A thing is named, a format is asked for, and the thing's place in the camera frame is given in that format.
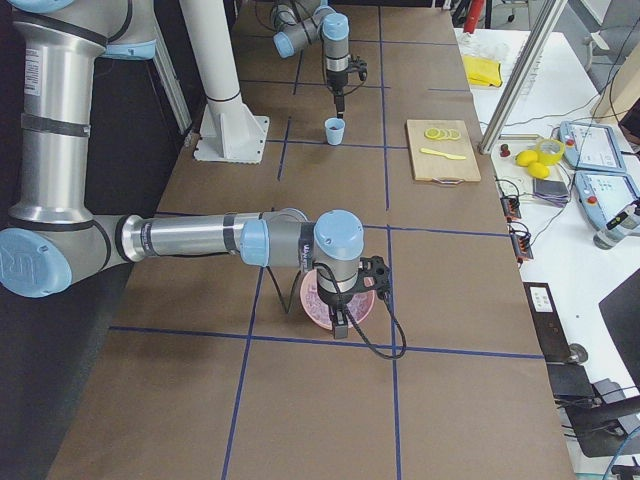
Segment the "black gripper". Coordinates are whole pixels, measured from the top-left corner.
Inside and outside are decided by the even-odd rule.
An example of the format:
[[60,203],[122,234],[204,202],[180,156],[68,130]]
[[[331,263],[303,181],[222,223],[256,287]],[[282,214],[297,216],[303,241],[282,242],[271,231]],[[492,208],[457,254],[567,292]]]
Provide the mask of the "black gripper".
[[327,71],[326,72],[326,84],[330,92],[334,96],[334,104],[336,108],[336,117],[339,119],[344,118],[345,112],[345,99],[344,88],[348,84],[348,72],[347,71]]
[[317,272],[317,292],[320,299],[331,306],[330,321],[332,335],[335,340],[348,337],[349,321],[341,304],[348,304],[356,295],[356,286],[359,281],[359,273],[356,273],[348,280],[341,281],[336,278],[333,281],[328,272]]

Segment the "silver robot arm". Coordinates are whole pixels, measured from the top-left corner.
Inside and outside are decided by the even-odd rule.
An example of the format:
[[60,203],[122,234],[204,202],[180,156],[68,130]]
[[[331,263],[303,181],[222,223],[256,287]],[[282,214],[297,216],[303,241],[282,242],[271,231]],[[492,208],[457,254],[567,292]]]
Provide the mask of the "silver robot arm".
[[41,298],[110,267],[146,258],[231,254],[248,265],[314,272],[336,338],[356,325],[365,288],[360,220],[332,210],[144,219],[94,215],[85,205],[94,64],[149,60],[156,52],[150,1],[15,1],[25,40],[21,196],[1,233],[1,282]]
[[327,1],[276,1],[270,21],[281,58],[292,57],[316,42],[322,44],[325,83],[333,96],[336,116],[342,119],[352,66],[347,16]]

